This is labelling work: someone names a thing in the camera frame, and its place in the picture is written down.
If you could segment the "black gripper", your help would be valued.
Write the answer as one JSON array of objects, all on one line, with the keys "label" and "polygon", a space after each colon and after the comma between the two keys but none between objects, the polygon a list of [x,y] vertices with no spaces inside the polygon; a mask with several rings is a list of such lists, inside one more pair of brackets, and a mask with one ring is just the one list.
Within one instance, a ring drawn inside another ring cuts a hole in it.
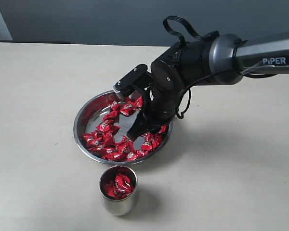
[{"label": "black gripper", "polygon": [[143,134],[169,124],[175,117],[183,119],[187,110],[179,112],[179,106],[186,93],[185,87],[174,86],[167,90],[155,81],[143,93],[143,108],[127,131],[129,139],[135,141]]}]

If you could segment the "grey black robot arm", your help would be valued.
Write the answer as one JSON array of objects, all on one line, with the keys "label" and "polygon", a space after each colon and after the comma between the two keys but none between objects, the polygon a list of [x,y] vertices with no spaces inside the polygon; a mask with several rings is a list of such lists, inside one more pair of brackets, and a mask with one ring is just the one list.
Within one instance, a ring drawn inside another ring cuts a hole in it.
[{"label": "grey black robot arm", "polygon": [[234,85],[243,77],[289,74],[289,32],[241,40],[234,34],[209,42],[175,44],[150,66],[153,83],[143,94],[144,106],[127,132],[131,140],[182,119],[179,106],[193,86]]}]

